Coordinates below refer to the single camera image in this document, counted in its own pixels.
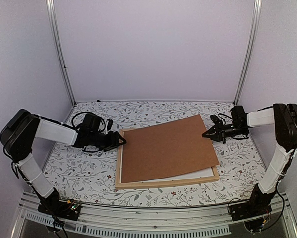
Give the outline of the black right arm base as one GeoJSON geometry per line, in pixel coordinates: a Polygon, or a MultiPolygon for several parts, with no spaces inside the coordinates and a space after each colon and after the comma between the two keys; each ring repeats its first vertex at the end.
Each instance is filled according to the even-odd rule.
{"type": "Polygon", "coordinates": [[[267,214],[272,211],[270,203],[275,194],[276,191],[272,193],[262,193],[258,184],[256,184],[250,199],[245,203],[229,205],[228,213],[231,215],[233,221],[267,214]]]}

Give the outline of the brown backing board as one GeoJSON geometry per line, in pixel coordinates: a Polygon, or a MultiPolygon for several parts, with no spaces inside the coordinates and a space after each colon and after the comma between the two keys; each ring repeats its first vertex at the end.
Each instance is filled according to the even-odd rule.
{"type": "Polygon", "coordinates": [[[124,130],[123,183],[183,175],[219,165],[212,141],[202,137],[201,115],[124,130]]]}

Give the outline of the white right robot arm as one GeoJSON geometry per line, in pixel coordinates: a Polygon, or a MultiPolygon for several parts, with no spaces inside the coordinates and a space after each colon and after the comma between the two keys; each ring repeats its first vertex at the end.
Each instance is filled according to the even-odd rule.
{"type": "Polygon", "coordinates": [[[234,106],[229,118],[232,123],[226,124],[218,115],[211,115],[213,126],[202,134],[212,141],[226,143],[227,138],[238,135],[247,137],[254,127],[273,125],[275,129],[276,148],[268,169],[258,183],[261,194],[276,192],[277,184],[286,175],[288,167],[297,152],[297,104],[275,103],[263,109],[245,112],[243,106],[234,106]]]}

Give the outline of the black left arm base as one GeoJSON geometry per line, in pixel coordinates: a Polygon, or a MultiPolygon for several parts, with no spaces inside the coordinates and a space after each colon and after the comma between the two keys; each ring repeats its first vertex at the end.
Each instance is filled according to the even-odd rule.
{"type": "Polygon", "coordinates": [[[81,211],[81,203],[77,200],[67,199],[66,201],[60,200],[58,191],[53,188],[50,195],[46,198],[37,193],[40,199],[38,211],[58,218],[65,218],[68,220],[77,221],[81,211]]]}

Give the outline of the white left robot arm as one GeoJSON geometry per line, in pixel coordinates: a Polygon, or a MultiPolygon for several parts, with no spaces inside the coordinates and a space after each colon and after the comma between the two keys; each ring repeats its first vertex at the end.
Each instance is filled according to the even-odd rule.
{"type": "Polygon", "coordinates": [[[126,144],[126,139],[112,131],[113,121],[104,120],[93,112],[79,112],[71,119],[71,124],[62,123],[38,114],[20,109],[0,133],[4,154],[12,161],[16,176],[22,176],[52,214],[59,215],[63,204],[58,201],[59,193],[45,177],[42,167],[35,159],[34,144],[37,140],[52,141],[87,152],[94,147],[95,152],[109,151],[126,144]]]}

